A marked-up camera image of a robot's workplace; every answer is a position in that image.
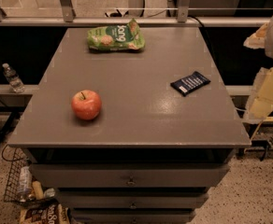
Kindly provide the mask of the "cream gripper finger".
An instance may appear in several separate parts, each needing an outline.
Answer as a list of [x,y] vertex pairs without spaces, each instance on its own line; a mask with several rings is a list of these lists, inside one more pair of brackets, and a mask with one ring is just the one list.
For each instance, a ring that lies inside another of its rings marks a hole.
[[249,49],[263,49],[265,47],[268,23],[263,24],[255,33],[247,37],[243,46]]
[[273,67],[262,67],[252,85],[250,96],[245,105],[243,119],[256,124],[273,112]]

